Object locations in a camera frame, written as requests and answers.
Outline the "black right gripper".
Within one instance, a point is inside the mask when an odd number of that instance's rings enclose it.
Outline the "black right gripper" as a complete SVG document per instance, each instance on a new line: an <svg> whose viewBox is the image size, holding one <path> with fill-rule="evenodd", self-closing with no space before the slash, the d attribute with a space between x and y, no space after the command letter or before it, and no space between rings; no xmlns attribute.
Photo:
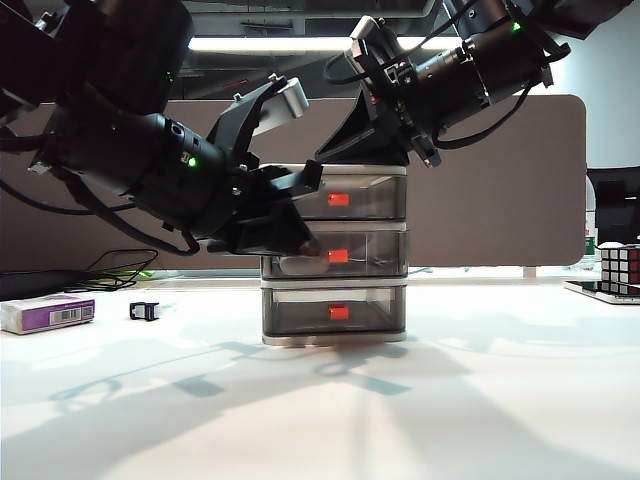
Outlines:
<svg viewBox="0 0 640 480"><path fill-rule="evenodd" d="M411 152L426 167L441 157L429 131L411 111L418 95L416 66L407 57L358 55L362 92L353 109L316 151L322 164L407 166Z"/></svg>

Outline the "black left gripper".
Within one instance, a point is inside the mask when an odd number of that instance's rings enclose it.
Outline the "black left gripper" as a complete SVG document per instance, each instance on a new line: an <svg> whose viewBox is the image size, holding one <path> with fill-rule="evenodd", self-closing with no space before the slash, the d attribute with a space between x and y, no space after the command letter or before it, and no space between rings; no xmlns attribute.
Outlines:
<svg viewBox="0 0 640 480"><path fill-rule="evenodd" d="M250 152L226 166L218 149L192 156L192 172L204 182L207 202L192 219L192 236L207 242L209 253L234 255L318 256L321 247L293 199L315 192L323 166L267 164Z"/></svg>

